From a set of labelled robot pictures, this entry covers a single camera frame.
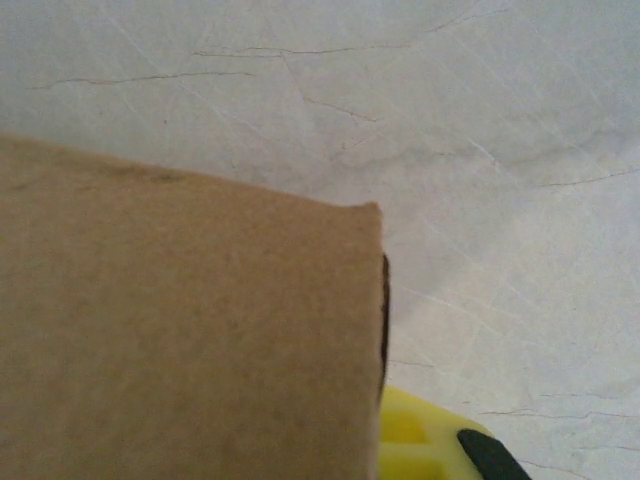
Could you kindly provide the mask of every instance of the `cardboard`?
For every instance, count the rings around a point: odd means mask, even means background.
[[[380,223],[2,136],[0,478],[373,478]]]

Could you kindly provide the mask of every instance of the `white surface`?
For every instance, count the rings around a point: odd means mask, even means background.
[[[638,478],[640,2],[10,0],[1,16],[4,129],[377,199],[391,381],[486,424],[535,479]]]

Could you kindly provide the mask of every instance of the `yellow plastic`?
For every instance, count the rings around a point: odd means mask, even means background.
[[[482,480],[456,434],[471,420],[397,388],[385,387],[380,415],[380,480]]]

